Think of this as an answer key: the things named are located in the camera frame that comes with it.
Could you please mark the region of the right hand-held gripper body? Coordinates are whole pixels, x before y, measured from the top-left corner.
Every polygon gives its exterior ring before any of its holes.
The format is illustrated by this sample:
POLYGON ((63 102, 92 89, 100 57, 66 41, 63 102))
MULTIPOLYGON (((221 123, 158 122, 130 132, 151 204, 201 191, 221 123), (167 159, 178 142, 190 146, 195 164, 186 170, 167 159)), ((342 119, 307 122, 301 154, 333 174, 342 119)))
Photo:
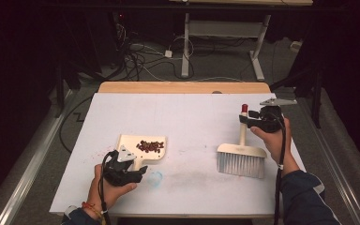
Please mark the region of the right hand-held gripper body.
POLYGON ((296 103, 296 100, 269 98, 261 102, 260 118, 251 117, 251 125, 267 133, 276 132, 284 127, 281 106, 295 105, 296 103))

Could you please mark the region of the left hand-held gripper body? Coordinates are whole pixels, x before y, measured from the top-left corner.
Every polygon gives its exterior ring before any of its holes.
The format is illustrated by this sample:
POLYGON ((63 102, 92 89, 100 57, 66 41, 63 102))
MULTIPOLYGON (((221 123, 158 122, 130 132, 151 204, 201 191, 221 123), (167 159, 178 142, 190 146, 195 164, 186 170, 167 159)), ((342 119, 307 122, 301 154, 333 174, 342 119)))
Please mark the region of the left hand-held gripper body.
POLYGON ((109 152, 102 161, 102 176, 114 187, 122 187, 129 183, 140 183, 143 175, 136 174, 128 168, 134 163, 136 156, 121 145, 118 150, 109 152))

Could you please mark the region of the pile of red beans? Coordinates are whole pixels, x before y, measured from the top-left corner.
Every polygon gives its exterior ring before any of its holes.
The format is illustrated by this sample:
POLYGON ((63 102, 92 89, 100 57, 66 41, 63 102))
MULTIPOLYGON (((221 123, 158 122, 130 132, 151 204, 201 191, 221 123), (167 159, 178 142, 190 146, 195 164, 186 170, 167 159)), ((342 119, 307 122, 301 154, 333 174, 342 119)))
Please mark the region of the pile of red beans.
POLYGON ((164 148, 164 142, 147 142, 141 140, 136 147, 145 153, 159 153, 164 148))

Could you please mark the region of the cream plastic dustpan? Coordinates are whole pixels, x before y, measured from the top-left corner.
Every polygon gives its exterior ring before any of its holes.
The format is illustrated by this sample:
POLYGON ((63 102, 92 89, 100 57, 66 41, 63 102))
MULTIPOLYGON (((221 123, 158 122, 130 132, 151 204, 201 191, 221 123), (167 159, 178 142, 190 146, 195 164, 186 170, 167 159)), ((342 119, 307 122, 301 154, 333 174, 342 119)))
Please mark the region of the cream plastic dustpan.
POLYGON ((142 166, 148 163, 155 163, 157 160, 160 160, 165 156, 167 138, 165 136, 136 136, 121 134, 118 139, 117 150, 121 145, 124 145, 127 150, 136 156, 134 163, 131 165, 131 170, 136 171, 142 166), (164 148, 159 153, 145 153, 136 147, 141 140, 147 142, 164 142, 164 148))

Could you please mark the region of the cream brush with red cap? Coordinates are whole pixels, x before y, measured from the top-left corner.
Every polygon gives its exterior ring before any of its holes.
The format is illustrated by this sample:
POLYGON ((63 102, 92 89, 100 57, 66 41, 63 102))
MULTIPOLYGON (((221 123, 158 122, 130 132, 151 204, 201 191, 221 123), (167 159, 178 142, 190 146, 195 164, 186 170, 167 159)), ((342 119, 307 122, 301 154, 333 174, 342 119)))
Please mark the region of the cream brush with red cap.
POLYGON ((220 173, 264 178, 266 152, 247 146, 247 124, 240 123, 239 144, 223 143, 217 149, 217 170, 220 173))

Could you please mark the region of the person's right hand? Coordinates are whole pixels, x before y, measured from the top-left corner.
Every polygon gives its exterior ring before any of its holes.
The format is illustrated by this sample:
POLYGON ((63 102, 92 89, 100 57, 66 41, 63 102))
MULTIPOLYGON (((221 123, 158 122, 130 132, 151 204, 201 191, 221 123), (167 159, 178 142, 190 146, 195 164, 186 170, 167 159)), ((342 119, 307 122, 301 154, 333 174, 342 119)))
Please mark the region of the person's right hand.
POLYGON ((283 166, 282 175, 299 170, 299 166, 291 152, 292 133, 288 118, 284 119, 284 125, 286 139, 283 139, 283 134, 280 130, 274 133, 266 133, 259 127, 252 127, 250 129, 254 135, 262 139, 276 164, 283 166))

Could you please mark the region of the person's left hand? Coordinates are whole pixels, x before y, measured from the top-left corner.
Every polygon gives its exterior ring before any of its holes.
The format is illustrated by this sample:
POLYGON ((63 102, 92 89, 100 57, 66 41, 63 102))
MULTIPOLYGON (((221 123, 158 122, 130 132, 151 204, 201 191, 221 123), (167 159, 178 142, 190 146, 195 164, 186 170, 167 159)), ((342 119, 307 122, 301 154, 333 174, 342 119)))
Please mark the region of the person's left hand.
MULTIPOLYGON (((99 212, 102 211, 101 200, 104 200, 104 202, 106 203, 106 207, 110 209, 116 204, 116 202, 121 196, 129 193, 137 187, 136 183, 129 183, 122 187, 113 187, 101 177, 101 172, 101 165, 96 165, 95 177, 91 182, 88 197, 86 200, 86 203, 88 203, 89 205, 93 205, 99 212)), ((98 217, 91 210, 86 209, 86 212, 93 218, 98 217)))

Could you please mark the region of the black metal stand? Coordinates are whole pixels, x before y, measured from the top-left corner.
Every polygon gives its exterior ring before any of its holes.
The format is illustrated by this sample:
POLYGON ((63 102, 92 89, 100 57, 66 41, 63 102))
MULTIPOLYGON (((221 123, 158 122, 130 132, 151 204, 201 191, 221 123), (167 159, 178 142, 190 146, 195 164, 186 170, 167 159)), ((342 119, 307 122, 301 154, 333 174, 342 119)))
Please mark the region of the black metal stand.
POLYGON ((320 128, 320 108, 323 76, 319 69, 312 67, 303 68, 292 72, 287 78, 269 85, 271 91, 281 86, 293 87, 297 98, 311 98, 310 115, 316 128, 320 128))

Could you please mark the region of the white board sheet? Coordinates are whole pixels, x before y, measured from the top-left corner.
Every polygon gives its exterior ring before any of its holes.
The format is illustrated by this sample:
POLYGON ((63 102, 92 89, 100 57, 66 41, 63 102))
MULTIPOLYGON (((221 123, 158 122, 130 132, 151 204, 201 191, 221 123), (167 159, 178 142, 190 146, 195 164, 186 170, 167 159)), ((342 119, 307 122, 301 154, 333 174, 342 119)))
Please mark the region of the white board sheet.
POLYGON ((119 217, 270 218, 277 165, 262 179, 218 172, 217 149, 237 143, 243 104, 260 108, 266 94, 94 95, 51 205, 54 214, 83 202, 94 168, 122 135, 164 136, 166 153, 148 165, 138 187, 111 209, 119 217))

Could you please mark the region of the wooden table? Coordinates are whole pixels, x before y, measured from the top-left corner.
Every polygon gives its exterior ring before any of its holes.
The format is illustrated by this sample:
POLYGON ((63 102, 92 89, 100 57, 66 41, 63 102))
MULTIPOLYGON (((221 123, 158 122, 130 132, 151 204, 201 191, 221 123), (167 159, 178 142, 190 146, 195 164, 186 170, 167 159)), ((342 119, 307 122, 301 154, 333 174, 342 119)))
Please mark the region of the wooden table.
POLYGON ((107 94, 266 94, 263 83, 105 82, 97 93, 107 94))

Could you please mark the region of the white desk with metal legs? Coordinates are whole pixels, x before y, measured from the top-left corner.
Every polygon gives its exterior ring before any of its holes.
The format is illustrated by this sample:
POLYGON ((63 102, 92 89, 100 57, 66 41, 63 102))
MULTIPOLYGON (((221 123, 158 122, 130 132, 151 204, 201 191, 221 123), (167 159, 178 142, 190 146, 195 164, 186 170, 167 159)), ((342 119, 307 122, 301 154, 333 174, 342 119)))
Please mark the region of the white desk with metal legs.
MULTIPOLYGON (((171 0, 178 2, 182 7, 213 7, 218 5, 224 7, 268 7, 274 9, 276 7, 285 8, 302 8, 311 7, 312 0, 171 0)), ((181 77, 189 78, 191 72, 190 57, 194 50, 191 37, 220 37, 220 38, 256 38, 255 48, 248 52, 249 61, 254 69, 256 79, 259 82, 265 80, 263 71, 259 62, 259 53, 263 45, 266 31, 268 29, 272 14, 264 13, 263 18, 259 22, 235 22, 229 19, 196 19, 190 16, 189 12, 185 13, 184 20, 184 47, 182 53, 181 77)))

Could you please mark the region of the metal floor rail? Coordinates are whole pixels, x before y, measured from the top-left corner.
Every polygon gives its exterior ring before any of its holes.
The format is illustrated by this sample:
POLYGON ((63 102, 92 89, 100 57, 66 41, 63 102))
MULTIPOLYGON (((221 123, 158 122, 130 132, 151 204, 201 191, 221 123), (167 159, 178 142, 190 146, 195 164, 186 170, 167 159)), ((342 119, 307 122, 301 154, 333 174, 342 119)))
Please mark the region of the metal floor rail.
POLYGON ((11 225, 14 221, 77 94, 77 91, 72 90, 65 92, 62 110, 59 109, 58 98, 54 99, 55 103, 4 180, 0 187, 0 225, 11 225))
POLYGON ((345 175, 338 166, 338 162, 332 155, 325 154, 323 157, 328 170, 333 177, 339 194, 351 215, 354 225, 360 225, 360 203, 356 198, 355 192, 346 180, 345 175))

